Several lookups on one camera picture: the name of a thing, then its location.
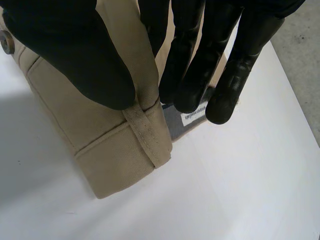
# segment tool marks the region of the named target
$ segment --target white table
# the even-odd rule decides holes
[[[227,124],[203,123],[167,164],[103,200],[0,51],[0,154],[2,240],[319,237],[320,150],[270,43]]]

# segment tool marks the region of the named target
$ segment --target clothing label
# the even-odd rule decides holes
[[[182,119],[183,126],[185,127],[185,126],[189,125],[190,123],[192,123],[193,121],[203,117],[206,114],[207,105],[208,105],[208,102],[205,101],[205,102],[201,103],[194,112],[182,113],[181,119]]]

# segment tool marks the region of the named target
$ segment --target beige fabric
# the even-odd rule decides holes
[[[96,9],[134,81],[133,107],[115,111],[87,99],[16,39],[13,58],[101,199],[165,164],[172,144],[158,99],[157,66],[135,0],[99,0]],[[0,26],[6,29],[2,19]]]

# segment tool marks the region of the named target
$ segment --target gloved hand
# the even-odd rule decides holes
[[[0,0],[9,31],[63,73],[87,98],[114,110],[133,105],[135,87],[97,0]]]
[[[169,0],[138,0],[154,56],[163,44]],[[160,100],[183,113],[200,104],[238,19],[238,33],[207,108],[215,124],[227,122],[263,46],[304,0],[171,0],[174,39],[159,86]],[[202,37],[190,63],[204,9]]]

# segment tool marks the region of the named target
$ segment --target stitching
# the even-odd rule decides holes
[[[135,109],[133,111],[134,111],[135,115],[137,116],[137,118],[139,118],[138,112]],[[155,143],[159,144],[158,141],[155,139],[154,135],[152,134],[152,132],[150,132],[149,130],[148,130],[148,132],[151,135],[152,139],[155,141]]]
[[[149,116],[152,113],[154,113],[157,110],[158,107],[158,100],[155,102],[154,105],[152,105],[150,108],[148,108],[145,111],[145,115]],[[82,156],[83,154],[85,154],[88,150],[94,148],[96,145],[98,145],[99,143],[108,140],[110,137],[112,137],[114,134],[117,134],[121,131],[123,131],[126,127],[129,126],[129,122],[126,121],[114,128],[112,128],[111,130],[105,132],[104,134],[101,134],[100,136],[98,136],[97,138],[93,139],[90,143],[88,143],[86,146],[82,147],[79,151],[77,151],[74,154],[75,158],[79,158],[80,156]]]
[[[143,137],[143,135],[141,134],[141,132],[139,131],[139,129],[137,128],[137,126],[135,125],[135,121],[132,120],[131,116],[128,114],[128,118],[130,119],[130,123],[134,126],[134,128],[136,129],[136,131],[139,133],[140,137],[142,138],[144,144],[146,145],[146,147],[150,150],[151,154],[155,157],[155,159],[157,160],[157,162],[159,163],[159,159],[158,157],[154,154],[154,152],[152,151],[152,149],[149,147],[149,145],[146,143],[145,138]]]
[[[19,53],[19,57],[18,57],[18,65],[19,65],[19,68],[21,68],[21,56],[22,56],[22,54],[24,53],[25,50],[26,50],[26,46],[23,46],[23,47],[22,47],[22,50],[21,50],[20,53]]]
[[[39,66],[39,64],[44,60],[43,58],[38,58],[38,63],[37,63],[37,67]],[[34,72],[36,67],[34,67],[33,69],[30,69],[30,71],[26,74],[26,78],[29,80],[29,84],[32,86],[32,88],[36,91],[38,97],[42,100],[43,104],[46,106],[46,108],[48,109],[48,111],[51,113],[51,116],[54,118],[57,126],[60,128],[60,130],[63,132],[64,136],[66,137],[66,139],[68,139],[69,143],[71,144],[71,146],[73,147],[73,150],[76,151],[76,147],[74,146],[74,144],[71,142],[70,138],[68,137],[68,135],[66,134],[65,130],[63,130],[63,128],[60,126],[56,116],[54,115],[54,113],[52,112],[52,110],[48,107],[48,104],[44,101],[43,97],[40,95],[38,89],[33,85],[33,83],[31,82],[31,79],[29,77],[30,74],[32,74]]]

